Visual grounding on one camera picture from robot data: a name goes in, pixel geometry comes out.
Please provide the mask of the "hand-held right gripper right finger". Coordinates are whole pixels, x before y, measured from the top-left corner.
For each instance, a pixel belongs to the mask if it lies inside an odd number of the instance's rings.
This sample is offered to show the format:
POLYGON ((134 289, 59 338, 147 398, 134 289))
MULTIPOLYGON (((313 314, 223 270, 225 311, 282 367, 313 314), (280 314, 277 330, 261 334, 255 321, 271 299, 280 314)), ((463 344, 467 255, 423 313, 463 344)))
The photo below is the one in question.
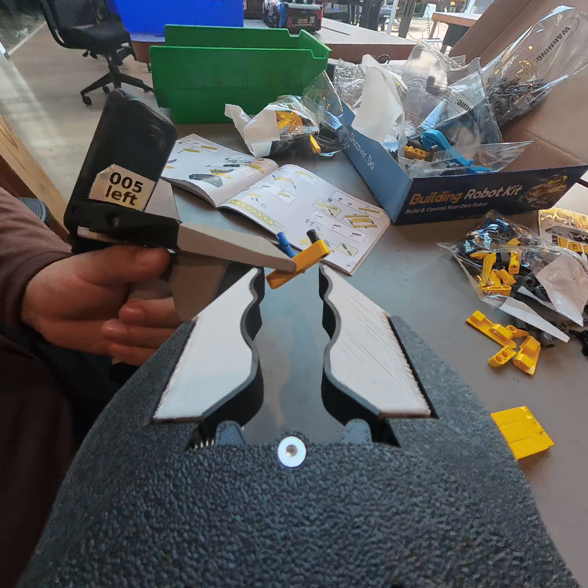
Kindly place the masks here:
POLYGON ((325 348, 322 401, 339 423, 429 418, 432 410, 390 314, 327 266, 319 269, 325 348))

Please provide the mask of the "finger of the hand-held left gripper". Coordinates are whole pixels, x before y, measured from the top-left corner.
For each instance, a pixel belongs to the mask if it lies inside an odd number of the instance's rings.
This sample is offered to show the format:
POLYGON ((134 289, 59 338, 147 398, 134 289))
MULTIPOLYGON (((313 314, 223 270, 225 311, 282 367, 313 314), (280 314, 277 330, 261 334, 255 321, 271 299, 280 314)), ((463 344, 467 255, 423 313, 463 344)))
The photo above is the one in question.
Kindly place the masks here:
POLYGON ((239 231, 180 223, 177 246, 184 254, 199 254, 287 273, 296 271, 296 263, 275 243, 239 231))

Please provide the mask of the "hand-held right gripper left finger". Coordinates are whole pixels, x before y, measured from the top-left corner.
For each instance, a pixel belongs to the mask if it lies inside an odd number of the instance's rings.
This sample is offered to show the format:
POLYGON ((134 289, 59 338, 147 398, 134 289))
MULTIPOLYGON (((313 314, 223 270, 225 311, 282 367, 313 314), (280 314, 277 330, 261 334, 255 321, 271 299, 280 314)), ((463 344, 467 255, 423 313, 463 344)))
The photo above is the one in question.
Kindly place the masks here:
POLYGON ((254 339, 262 326, 262 268, 253 268, 192 320, 164 387, 154 422, 223 420, 245 425, 263 402, 263 378, 254 339))

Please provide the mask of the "yellow five-hole beam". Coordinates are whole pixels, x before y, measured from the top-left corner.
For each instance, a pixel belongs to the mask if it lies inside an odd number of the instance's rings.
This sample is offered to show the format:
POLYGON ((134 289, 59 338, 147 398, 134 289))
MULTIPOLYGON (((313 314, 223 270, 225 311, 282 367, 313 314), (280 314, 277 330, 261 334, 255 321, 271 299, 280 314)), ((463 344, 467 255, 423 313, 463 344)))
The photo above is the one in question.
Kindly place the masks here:
POLYGON ((292 271, 275 269, 266 277, 270 289, 277 289, 298 275, 304 273, 330 254, 329 247, 324 240, 317 240, 292 258, 295 268, 292 271))

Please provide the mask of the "large yellow panel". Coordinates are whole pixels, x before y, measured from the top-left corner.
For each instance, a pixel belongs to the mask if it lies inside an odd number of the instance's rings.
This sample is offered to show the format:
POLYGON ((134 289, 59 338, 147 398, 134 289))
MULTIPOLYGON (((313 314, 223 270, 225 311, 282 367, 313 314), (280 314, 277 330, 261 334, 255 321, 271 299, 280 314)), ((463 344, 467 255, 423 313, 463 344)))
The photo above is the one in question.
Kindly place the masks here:
POLYGON ((527 406, 491 414, 516 460, 544 452, 555 445, 527 406))

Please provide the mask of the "person's left forearm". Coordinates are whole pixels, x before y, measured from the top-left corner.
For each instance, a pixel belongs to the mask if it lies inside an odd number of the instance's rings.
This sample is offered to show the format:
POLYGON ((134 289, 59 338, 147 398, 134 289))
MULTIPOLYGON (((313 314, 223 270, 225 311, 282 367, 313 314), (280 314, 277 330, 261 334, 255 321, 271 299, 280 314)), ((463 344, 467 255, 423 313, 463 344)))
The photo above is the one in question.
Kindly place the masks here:
POLYGON ((70 256, 69 245, 1 189, 1 324, 17 325, 29 281, 51 263, 70 256))

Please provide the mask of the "grey desk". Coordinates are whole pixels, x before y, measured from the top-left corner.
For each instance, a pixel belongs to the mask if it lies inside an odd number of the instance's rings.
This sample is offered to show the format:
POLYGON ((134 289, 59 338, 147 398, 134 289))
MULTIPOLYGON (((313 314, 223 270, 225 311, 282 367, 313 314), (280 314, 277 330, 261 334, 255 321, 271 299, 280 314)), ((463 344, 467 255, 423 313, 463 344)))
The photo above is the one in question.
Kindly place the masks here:
MULTIPOLYGON (((466 324, 475 311, 505 324, 483 303, 438 242, 455 243, 475 219, 390 226, 350 278, 354 287, 400 317, 472 389, 489 413, 528 406, 555 445, 520 462, 548 532, 573 574, 587 584, 587 358, 572 337, 542 350, 531 377, 512 366, 492 369, 495 345, 466 324)), ((261 304, 256 336, 264 381, 260 412, 245 426, 250 443, 300 431, 332 442, 341 426, 322 405, 324 349, 318 268, 277 290, 261 304)))

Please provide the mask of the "person's left hand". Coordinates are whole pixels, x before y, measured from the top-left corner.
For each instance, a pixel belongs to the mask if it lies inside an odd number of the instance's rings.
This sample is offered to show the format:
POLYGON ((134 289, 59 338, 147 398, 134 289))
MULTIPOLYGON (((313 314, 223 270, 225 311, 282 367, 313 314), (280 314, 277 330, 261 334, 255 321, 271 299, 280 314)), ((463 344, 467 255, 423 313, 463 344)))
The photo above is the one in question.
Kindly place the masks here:
POLYGON ((166 249, 118 245, 57 261, 29 281, 21 320, 49 343, 140 366, 180 326, 173 298, 128 300, 158 279, 166 249))

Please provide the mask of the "open instruction booklet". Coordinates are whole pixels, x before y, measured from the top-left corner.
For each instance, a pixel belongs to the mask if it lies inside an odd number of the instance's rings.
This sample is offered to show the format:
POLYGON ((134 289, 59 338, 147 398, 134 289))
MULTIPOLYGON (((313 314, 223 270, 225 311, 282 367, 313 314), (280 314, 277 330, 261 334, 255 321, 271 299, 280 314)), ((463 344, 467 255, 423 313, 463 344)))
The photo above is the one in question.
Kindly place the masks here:
POLYGON ((180 138, 162 178, 236 212, 302 251, 314 230, 330 254, 324 261, 351 276, 391 224, 385 211, 298 165, 234 151, 196 134, 180 138))

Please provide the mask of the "wooden pillar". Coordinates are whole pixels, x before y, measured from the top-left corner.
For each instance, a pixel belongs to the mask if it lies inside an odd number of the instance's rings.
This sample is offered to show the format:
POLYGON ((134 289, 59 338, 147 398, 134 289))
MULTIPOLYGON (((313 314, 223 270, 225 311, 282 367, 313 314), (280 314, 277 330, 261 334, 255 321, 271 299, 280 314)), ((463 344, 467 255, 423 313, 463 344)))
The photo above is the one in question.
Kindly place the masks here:
POLYGON ((15 197, 35 198, 49 210, 49 227, 63 240, 68 231, 63 225, 67 201, 52 180, 1 117, 1 187, 15 197))

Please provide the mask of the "office chair base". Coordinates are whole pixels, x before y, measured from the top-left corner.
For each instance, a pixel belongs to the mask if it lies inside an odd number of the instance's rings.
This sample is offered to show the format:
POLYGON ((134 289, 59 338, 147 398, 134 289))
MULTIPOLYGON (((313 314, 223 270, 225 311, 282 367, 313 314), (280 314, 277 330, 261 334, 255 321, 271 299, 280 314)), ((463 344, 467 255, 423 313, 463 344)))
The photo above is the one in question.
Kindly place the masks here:
POLYGON ((128 56, 136 58, 128 31, 119 15, 106 1, 40 1, 48 28, 55 41, 67 49, 83 50, 84 56, 106 59, 109 72, 80 92, 82 101, 92 105, 89 93, 102 88, 110 92, 129 84, 145 92, 153 89, 142 80, 122 73, 120 67, 128 56))

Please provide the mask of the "yellow angled panel piece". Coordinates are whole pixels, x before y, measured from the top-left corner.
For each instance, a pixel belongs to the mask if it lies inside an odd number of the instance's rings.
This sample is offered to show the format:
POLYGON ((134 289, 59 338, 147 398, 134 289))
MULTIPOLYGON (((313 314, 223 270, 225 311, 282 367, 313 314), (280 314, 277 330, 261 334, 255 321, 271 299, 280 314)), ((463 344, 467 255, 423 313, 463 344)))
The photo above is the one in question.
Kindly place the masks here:
POLYGON ((503 326, 499 323, 493 323, 486 315, 479 311, 476 311, 468 317, 466 323, 486 335, 492 341, 498 343, 501 348, 515 349, 517 347, 517 344, 513 340, 516 328, 512 325, 503 326))

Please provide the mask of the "green bin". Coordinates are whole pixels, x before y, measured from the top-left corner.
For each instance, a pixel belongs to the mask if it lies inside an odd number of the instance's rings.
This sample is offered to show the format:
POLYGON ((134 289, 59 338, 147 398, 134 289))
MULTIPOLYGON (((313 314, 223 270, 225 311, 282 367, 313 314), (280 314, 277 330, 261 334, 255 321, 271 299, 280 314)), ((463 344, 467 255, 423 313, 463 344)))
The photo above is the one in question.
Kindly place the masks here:
POLYGON ((306 31, 166 25, 151 45, 153 91, 177 124, 224 123, 226 104, 255 115, 282 95, 301 96, 331 49, 306 31))

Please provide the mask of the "plastic bag of large parts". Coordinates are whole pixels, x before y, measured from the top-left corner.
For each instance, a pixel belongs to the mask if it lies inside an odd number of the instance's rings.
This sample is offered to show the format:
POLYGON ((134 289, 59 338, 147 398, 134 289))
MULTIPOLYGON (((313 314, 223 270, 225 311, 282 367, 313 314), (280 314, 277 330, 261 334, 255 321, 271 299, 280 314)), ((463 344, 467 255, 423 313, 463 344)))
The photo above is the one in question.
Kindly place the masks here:
POLYGON ((281 95, 254 116, 226 104, 224 114, 257 158, 289 150, 331 157, 349 146, 342 102, 325 71, 302 96, 281 95))

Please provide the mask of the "blue storage bin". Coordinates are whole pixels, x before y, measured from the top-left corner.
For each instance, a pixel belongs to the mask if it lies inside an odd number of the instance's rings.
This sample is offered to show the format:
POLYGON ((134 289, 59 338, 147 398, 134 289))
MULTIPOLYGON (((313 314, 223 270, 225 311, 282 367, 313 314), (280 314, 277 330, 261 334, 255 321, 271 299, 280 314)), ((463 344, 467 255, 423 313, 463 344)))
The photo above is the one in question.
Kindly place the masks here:
POLYGON ((162 36, 166 25, 243 27, 242 1, 114 1, 129 33, 162 36))

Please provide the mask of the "yellow curved panel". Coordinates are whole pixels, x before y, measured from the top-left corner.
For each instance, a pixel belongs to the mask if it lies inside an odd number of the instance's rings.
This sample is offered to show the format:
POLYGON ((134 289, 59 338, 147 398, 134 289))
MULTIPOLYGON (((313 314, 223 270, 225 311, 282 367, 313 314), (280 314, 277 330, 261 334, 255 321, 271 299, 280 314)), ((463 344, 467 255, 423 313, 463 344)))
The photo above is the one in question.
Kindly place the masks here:
POLYGON ((541 343, 534 336, 527 336, 521 342, 511 363, 525 374, 533 376, 537 369, 540 351, 541 343))

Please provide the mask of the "plastic bag of yellow parts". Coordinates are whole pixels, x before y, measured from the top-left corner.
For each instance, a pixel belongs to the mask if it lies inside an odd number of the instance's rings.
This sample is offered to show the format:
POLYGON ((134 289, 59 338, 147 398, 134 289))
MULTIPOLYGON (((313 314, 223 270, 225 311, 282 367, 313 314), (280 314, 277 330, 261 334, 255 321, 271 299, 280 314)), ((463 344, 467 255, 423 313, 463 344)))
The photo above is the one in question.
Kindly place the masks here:
POLYGON ((563 342, 587 341, 587 259, 489 211, 447 250, 484 303, 563 342))

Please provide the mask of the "dark blue kit box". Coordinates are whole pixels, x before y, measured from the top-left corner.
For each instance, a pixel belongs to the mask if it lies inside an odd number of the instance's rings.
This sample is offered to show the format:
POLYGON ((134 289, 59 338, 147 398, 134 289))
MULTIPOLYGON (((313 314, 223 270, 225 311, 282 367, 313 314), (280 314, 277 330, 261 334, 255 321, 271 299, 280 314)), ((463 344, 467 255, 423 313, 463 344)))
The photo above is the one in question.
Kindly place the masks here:
MULTIPOLYGON (((587 12, 587 1, 496 1, 454 48, 485 65, 555 6, 587 12)), ((555 88, 542 106, 503 131, 503 145, 531 141, 511 163, 457 157, 451 174, 411 178, 385 149, 363 136, 345 152, 393 224, 480 217, 490 209, 521 213, 549 208, 587 172, 587 69, 555 88)))

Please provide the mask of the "person's brown sweater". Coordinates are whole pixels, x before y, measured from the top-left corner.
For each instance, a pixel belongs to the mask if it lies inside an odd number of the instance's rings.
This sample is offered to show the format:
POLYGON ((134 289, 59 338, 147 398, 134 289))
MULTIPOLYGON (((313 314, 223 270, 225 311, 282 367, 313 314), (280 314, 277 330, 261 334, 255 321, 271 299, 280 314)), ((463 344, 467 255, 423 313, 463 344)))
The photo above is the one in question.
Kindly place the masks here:
POLYGON ((1 327, 1 587, 13 587, 42 534, 72 457, 74 352, 1 327))

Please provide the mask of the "dark toy vehicle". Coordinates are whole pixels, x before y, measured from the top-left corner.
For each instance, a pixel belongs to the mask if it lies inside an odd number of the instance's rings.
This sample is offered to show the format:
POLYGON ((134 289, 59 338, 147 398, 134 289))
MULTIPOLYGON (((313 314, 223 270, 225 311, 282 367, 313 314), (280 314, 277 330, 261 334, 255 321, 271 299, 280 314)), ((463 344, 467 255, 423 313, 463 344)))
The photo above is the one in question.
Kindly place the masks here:
POLYGON ((272 28, 287 29, 291 34, 318 32, 322 27, 323 5, 313 1, 264 1, 262 20, 272 28))

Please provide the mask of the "yellow and grey sticker sheet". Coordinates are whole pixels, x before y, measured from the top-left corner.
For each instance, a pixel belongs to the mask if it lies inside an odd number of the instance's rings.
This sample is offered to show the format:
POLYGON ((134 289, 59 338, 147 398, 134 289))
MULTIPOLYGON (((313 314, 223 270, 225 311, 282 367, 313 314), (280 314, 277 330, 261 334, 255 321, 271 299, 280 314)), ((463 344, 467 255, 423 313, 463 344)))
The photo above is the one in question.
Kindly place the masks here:
POLYGON ((538 211, 539 236, 587 259, 587 215, 567 209, 538 211))

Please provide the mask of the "background wooden table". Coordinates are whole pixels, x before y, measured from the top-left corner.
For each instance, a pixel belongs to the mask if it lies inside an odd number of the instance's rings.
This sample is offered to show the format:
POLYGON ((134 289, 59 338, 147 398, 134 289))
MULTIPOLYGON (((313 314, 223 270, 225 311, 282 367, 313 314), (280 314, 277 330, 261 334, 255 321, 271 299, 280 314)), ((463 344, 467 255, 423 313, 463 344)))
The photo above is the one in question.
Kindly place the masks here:
POLYGON ((322 28, 311 36, 331 49, 329 58, 361 63, 363 55, 378 58, 387 55, 391 60, 406 60, 416 41, 386 33, 323 19, 322 28))

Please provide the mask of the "plastic bag with blue parts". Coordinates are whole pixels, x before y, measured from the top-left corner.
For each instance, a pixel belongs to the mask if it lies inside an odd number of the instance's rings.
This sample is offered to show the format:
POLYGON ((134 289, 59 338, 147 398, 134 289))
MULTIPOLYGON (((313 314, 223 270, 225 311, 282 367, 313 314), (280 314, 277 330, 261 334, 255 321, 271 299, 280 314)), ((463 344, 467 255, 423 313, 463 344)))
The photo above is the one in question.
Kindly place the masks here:
POLYGON ((485 65, 450 57, 420 41, 401 66, 364 55, 340 60, 334 88, 352 120, 349 138, 379 144, 411 178, 451 174, 457 157, 511 163, 531 141, 503 145, 512 122, 587 69, 587 12, 559 5, 540 17, 485 65))

